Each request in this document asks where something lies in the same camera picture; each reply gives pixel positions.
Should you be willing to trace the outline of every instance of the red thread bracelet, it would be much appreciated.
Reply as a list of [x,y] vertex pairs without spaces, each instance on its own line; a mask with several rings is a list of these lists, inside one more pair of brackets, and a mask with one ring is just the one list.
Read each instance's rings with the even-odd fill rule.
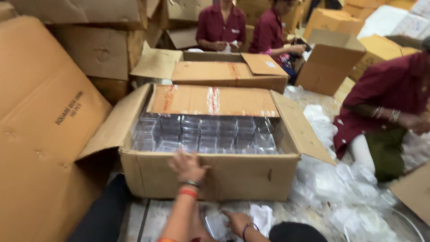
[[191,190],[188,190],[188,189],[185,189],[185,188],[179,189],[179,194],[190,195],[190,196],[192,196],[195,199],[199,198],[199,194],[197,192],[194,192],[194,191],[191,191]]

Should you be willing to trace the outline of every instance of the maroon shirt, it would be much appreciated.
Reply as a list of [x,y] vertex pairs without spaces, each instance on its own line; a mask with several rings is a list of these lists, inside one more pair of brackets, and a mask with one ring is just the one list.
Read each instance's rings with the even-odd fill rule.
[[[365,103],[421,114],[430,97],[429,90],[422,90],[428,56],[428,52],[416,53],[368,67],[343,104]],[[338,133],[334,137],[338,158],[344,156],[347,144],[357,135],[382,130],[386,123],[386,120],[363,117],[342,107],[333,123],[338,127]]]
[[250,53],[264,53],[284,46],[282,22],[274,9],[269,9],[257,21],[249,46]]
[[226,41],[244,43],[246,40],[245,14],[233,5],[227,22],[221,13],[221,4],[215,3],[200,12],[199,27],[196,40],[207,40],[209,42]]

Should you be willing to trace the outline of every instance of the stack of plastic boxes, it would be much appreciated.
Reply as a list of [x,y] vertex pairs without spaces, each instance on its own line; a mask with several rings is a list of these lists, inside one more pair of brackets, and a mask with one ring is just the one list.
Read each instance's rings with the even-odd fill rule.
[[217,153],[218,116],[201,116],[199,153]]
[[155,151],[161,134],[160,116],[143,112],[132,134],[134,150]]
[[183,115],[181,145],[185,152],[196,152],[199,148],[200,117],[197,115]]
[[278,154],[268,118],[143,113],[134,150],[212,154]]
[[181,148],[181,117],[178,114],[160,115],[162,132],[157,152],[176,152]]
[[278,154],[273,139],[273,126],[268,118],[255,118],[255,153]]

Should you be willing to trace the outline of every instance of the woman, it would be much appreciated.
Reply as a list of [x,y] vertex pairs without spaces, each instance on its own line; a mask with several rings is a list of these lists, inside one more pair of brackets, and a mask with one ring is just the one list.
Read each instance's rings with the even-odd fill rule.
[[223,51],[229,45],[238,52],[245,38],[245,14],[233,0],[220,0],[200,12],[196,41],[204,50]]
[[294,83],[296,73],[291,66],[291,53],[302,54],[305,45],[285,44],[292,41],[284,40],[281,17],[294,6],[295,0],[273,0],[272,8],[264,12],[255,25],[254,36],[249,46],[250,53],[268,54],[290,75],[290,83]]
[[[216,242],[203,227],[198,209],[199,182],[204,178],[208,166],[200,167],[196,154],[177,153],[169,161],[183,185],[179,189],[172,212],[158,239],[159,242]],[[243,213],[224,212],[229,227],[245,242],[327,242],[313,227],[301,223],[281,223],[270,231],[270,241],[262,235],[249,216]]]
[[422,53],[367,68],[335,117],[338,158],[349,147],[378,181],[403,174],[401,144],[407,131],[430,131],[429,120],[420,116],[430,97],[430,37],[423,46]]

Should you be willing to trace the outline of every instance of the green pants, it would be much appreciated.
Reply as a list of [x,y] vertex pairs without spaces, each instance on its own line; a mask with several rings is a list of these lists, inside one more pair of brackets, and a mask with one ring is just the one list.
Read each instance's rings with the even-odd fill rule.
[[378,182],[391,181],[403,174],[405,164],[401,154],[405,134],[406,129],[396,127],[364,135],[375,164]]

